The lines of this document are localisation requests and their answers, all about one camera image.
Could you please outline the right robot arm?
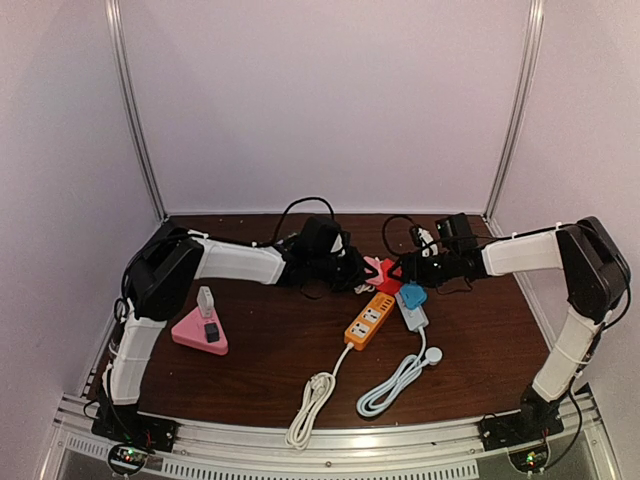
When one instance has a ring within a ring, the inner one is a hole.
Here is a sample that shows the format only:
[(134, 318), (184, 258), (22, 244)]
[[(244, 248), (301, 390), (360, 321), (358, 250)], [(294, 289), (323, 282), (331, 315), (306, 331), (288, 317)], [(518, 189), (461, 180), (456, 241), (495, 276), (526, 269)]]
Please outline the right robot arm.
[(435, 236), (413, 235), (415, 247), (399, 253), (390, 278), (437, 289), (516, 276), (549, 280), (565, 299), (563, 320), (549, 356), (532, 380), (532, 400), (550, 404), (563, 397), (589, 362), (602, 334), (631, 304), (631, 270), (598, 218), (492, 238), (473, 232), (466, 214), (441, 218)]

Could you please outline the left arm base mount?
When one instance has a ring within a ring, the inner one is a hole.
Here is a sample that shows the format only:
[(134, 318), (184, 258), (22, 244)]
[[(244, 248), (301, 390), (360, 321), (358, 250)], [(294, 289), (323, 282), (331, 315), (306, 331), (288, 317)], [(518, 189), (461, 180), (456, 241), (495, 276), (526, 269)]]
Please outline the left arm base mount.
[(144, 448), (151, 452), (171, 452), (176, 438), (176, 421), (143, 415), (138, 405), (114, 405), (104, 391), (99, 393), (98, 410), (91, 432), (99, 437)]

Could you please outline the red cube socket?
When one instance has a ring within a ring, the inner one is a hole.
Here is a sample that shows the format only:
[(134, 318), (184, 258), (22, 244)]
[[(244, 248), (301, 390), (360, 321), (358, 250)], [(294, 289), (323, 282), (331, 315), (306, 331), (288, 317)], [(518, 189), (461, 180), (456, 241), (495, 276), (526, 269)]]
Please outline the red cube socket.
[(389, 274), (389, 270), (393, 267), (394, 262), (391, 259), (384, 259), (380, 263), (382, 274), (382, 282), (376, 286), (376, 289), (387, 295), (394, 296), (404, 286), (401, 280), (393, 278)]

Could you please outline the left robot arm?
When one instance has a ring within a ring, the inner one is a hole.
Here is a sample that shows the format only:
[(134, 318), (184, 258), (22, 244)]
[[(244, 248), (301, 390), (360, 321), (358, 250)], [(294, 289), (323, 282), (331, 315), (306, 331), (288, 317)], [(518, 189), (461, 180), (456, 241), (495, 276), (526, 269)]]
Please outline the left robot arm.
[(310, 280), (353, 290), (377, 268), (350, 243), (336, 222), (313, 217), (302, 230), (272, 243), (236, 243), (165, 224), (131, 258), (114, 306), (116, 353), (102, 376), (99, 398), (114, 406), (103, 420), (123, 444), (137, 442), (144, 424), (124, 406), (137, 404), (141, 382), (160, 331), (183, 308), (200, 279), (296, 286)]

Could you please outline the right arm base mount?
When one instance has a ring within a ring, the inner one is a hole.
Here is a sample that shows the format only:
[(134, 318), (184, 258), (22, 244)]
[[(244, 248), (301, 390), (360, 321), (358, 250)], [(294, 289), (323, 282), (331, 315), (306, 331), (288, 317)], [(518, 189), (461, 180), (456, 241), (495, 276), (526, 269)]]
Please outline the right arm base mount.
[(559, 405), (559, 400), (547, 403), (538, 397), (527, 398), (515, 412), (484, 415), (477, 423), (484, 450), (514, 447), (542, 440), (545, 434), (562, 433)]

